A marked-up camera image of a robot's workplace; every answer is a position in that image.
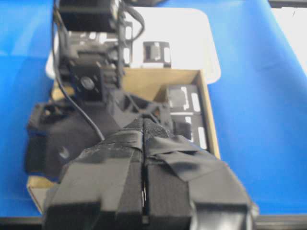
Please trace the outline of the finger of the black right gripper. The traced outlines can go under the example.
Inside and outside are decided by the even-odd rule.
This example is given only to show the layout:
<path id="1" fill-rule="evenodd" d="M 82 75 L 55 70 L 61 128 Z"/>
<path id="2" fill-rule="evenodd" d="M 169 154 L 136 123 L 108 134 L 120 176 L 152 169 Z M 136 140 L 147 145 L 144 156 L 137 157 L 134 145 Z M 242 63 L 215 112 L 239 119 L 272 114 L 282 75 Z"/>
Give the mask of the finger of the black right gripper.
<path id="1" fill-rule="evenodd" d="M 148 101 L 123 90 L 110 92 L 109 112 L 120 127 L 138 118 L 148 118 L 165 129 L 172 130 L 172 118 L 168 104 Z"/>

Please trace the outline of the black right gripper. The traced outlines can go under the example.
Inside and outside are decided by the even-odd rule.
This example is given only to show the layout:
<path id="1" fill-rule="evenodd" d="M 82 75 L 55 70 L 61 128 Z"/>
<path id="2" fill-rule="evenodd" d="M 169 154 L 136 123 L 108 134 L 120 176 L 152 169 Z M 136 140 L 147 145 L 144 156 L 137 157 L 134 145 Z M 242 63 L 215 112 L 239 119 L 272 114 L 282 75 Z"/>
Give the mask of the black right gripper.
<path id="1" fill-rule="evenodd" d="M 77 158 L 84 149 L 100 142 L 85 119 L 66 102 L 36 104 L 27 132 L 25 172 L 52 181 L 58 179 L 65 164 Z"/>

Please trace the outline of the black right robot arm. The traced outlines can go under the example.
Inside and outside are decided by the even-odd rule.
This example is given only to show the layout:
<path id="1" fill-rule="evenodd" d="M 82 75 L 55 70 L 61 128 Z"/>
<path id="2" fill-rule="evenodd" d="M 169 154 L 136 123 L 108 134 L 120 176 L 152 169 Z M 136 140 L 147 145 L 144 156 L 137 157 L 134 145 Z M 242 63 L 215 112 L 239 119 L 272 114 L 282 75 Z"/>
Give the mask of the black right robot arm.
<path id="1" fill-rule="evenodd" d="M 143 17 L 122 0 L 53 2 L 46 74 L 64 97 L 37 103 L 27 125 L 27 174 L 58 179 L 64 165 L 132 121 L 173 129 L 169 107 L 125 91 L 124 68 Z"/>

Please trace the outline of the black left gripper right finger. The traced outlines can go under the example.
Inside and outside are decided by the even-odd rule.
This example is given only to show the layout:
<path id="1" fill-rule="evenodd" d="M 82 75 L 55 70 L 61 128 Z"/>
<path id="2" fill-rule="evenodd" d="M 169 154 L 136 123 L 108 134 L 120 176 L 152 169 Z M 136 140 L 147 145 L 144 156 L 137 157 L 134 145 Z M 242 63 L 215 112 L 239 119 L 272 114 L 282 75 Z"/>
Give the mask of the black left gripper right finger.
<path id="1" fill-rule="evenodd" d="M 150 119 L 143 121 L 146 156 L 161 161 L 187 183 L 192 230 L 254 230 L 259 209 L 229 166 L 192 144 L 169 134 Z"/>

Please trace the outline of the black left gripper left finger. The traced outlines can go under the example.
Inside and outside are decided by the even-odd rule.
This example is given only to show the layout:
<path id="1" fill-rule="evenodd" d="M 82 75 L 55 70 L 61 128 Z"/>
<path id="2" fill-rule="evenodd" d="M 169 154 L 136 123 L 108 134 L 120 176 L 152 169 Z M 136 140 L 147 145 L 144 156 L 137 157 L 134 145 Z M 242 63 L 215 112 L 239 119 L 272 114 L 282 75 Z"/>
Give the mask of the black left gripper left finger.
<path id="1" fill-rule="evenodd" d="M 47 192 L 45 230 L 142 228 L 143 120 L 84 150 Z"/>

